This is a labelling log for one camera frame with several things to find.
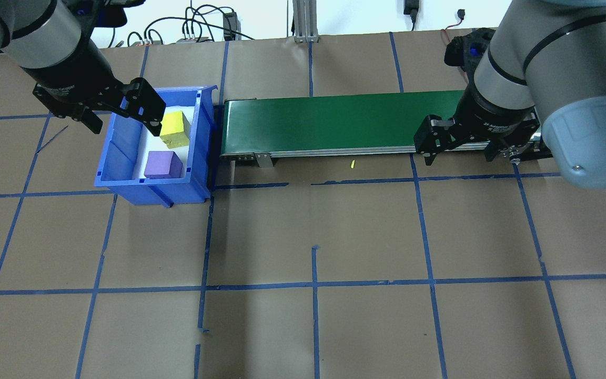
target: yellow block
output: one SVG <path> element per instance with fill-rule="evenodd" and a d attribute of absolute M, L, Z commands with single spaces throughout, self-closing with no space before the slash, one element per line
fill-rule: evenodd
<path fill-rule="evenodd" d="M 182 111 L 166 113 L 163 116 L 160 139 L 168 146 L 168 149 L 188 146 L 189 129 L 190 123 Z"/>

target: foam cube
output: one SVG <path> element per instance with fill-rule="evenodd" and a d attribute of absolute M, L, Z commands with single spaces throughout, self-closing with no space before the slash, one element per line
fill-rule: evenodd
<path fill-rule="evenodd" d="M 149 151 L 144 176 L 149 179 L 176 179 L 183 175 L 183 163 L 174 151 Z"/>
<path fill-rule="evenodd" d="M 163 116 L 160 139 L 168 146 L 168 149 L 188 146 L 189 129 L 190 123 L 182 111 L 166 113 Z"/>

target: blue plastic bin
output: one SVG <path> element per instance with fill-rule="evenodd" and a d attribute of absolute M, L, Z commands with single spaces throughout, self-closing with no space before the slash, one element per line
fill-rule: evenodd
<path fill-rule="evenodd" d="M 108 187 L 135 205 L 202 203 L 209 198 L 207 158 L 210 132 L 216 129 L 212 91 L 217 86 L 157 88 L 167 106 L 195 106 L 188 162 L 179 179 L 132 179 L 139 140 L 149 131 L 132 118 L 112 115 L 99 159 L 96 187 Z"/>

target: purple block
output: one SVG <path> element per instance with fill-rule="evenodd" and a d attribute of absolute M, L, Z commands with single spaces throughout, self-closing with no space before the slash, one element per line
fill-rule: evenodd
<path fill-rule="evenodd" d="M 183 175 L 183 164 L 174 151 L 149 151 L 144 176 L 149 179 L 176 179 Z"/>

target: green conveyor belt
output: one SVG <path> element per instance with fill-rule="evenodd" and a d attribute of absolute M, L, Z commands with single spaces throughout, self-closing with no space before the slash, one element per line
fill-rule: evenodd
<path fill-rule="evenodd" d="M 451 117 L 462 91 L 228 101 L 221 155 L 390 153 L 425 116 Z"/>

